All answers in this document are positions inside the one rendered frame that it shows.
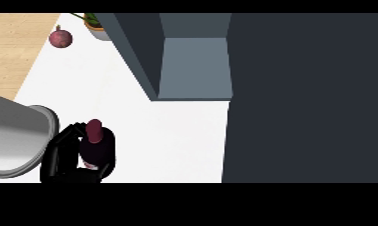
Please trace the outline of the red round fruit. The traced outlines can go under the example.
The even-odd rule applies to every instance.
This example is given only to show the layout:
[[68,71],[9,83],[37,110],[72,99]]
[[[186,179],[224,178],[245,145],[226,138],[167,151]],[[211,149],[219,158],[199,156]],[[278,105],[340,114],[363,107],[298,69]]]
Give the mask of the red round fruit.
[[61,29],[61,26],[56,26],[56,30],[50,33],[49,42],[56,48],[66,48],[72,44],[72,35]]

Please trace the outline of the grey open cabinet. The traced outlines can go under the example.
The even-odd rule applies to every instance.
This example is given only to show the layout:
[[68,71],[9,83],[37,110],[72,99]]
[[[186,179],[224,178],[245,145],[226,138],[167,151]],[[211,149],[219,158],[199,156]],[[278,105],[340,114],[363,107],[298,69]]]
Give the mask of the grey open cabinet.
[[152,101],[232,98],[227,13],[99,13],[96,17]]

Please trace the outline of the potted green plant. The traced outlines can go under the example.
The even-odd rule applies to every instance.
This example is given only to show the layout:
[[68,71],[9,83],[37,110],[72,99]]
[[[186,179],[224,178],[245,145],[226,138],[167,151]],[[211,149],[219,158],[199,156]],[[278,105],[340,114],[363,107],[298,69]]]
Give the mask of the potted green plant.
[[74,16],[84,21],[84,26],[87,27],[93,37],[102,41],[109,41],[111,38],[106,34],[105,28],[97,20],[96,15],[93,13],[84,13],[83,15],[74,13]]

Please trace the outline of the dark red wine bottle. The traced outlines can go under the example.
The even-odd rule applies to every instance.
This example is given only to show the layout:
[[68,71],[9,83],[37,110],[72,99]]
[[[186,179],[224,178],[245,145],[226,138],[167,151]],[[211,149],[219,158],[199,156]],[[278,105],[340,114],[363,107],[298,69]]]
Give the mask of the dark red wine bottle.
[[97,168],[115,162],[115,136],[97,119],[92,119],[86,124],[86,136],[80,141],[80,156],[83,161]]

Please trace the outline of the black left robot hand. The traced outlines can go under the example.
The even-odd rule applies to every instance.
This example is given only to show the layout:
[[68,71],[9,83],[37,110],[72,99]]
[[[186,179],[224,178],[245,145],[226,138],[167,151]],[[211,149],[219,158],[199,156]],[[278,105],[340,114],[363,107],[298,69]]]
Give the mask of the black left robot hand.
[[81,159],[80,141],[86,136],[87,123],[71,124],[47,144],[40,167],[40,182],[43,184],[97,184],[114,171],[115,162],[103,168],[97,168]]

